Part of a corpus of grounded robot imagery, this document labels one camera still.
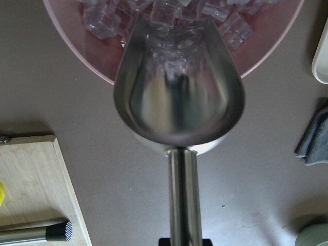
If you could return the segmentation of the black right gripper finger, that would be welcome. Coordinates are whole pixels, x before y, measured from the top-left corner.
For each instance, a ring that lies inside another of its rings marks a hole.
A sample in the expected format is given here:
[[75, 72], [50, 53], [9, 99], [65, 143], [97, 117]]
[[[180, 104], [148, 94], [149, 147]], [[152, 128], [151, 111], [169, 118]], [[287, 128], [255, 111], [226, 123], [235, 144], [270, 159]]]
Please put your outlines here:
[[[171, 246], [171, 239], [170, 238], [160, 238], [158, 241], [159, 246]], [[202, 240], [203, 246], [213, 246], [211, 239], [204, 238]]]

